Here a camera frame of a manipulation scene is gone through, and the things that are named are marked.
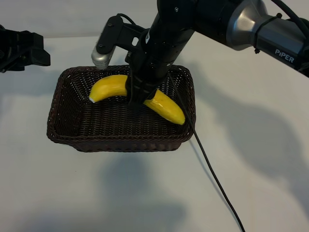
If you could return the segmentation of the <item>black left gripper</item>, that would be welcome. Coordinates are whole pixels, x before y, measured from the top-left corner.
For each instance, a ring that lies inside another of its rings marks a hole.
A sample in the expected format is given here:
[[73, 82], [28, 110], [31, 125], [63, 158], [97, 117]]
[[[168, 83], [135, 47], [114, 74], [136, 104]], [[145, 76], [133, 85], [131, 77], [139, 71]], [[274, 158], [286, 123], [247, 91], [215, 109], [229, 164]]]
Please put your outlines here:
[[[21, 51], [28, 52], [16, 57]], [[8, 30], [1, 25], [0, 72], [19, 72], [30, 65], [50, 66], [50, 54], [43, 49], [43, 36], [29, 31]]]

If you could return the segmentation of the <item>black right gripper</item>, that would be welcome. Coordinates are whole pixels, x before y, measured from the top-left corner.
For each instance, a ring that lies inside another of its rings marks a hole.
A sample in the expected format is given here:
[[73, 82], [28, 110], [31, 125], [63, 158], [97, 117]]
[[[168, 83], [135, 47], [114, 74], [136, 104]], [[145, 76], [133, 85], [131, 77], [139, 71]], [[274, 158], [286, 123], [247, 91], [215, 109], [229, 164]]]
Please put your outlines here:
[[130, 108], [139, 109], [155, 96], [157, 85], [165, 81], [168, 70], [192, 35], [192, 29], [150, 28], [147, 31], [142, 50], [131, 60], [133, 81], [127, 82]]

